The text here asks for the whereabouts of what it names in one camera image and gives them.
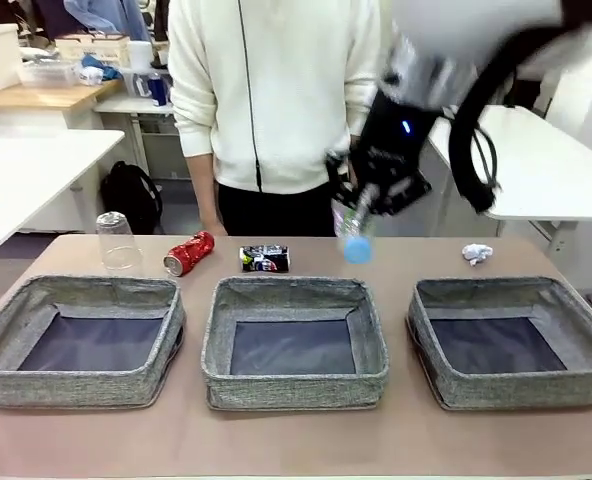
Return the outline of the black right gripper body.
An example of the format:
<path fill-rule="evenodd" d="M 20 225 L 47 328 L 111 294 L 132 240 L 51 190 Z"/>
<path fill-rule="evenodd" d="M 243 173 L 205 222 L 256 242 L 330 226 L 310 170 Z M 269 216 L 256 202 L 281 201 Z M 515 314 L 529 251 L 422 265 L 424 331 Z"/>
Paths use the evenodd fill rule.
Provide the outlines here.
<path fill-rule="evenodd" d="M 420 171 L 420 154 L 438 118 L 378 92 L 350 160 L 360 189 L 378 188 L 370 206 L 376 215 L 397 215 L 431 190 Z"/>

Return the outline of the person's right hand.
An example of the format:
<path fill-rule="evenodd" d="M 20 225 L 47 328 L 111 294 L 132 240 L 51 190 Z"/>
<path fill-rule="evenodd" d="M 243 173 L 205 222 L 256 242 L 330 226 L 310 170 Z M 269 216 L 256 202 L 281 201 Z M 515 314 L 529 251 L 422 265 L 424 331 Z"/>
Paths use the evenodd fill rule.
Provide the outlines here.
<path fill-rule="evenodd" d="M 228 233 L 222 224 L 221 220 L 217 215 L 214 216 L 201 216 L 200 217 L 202 226 L 205 231 L 209 232 L 213 236 L 227 236 Z"/>

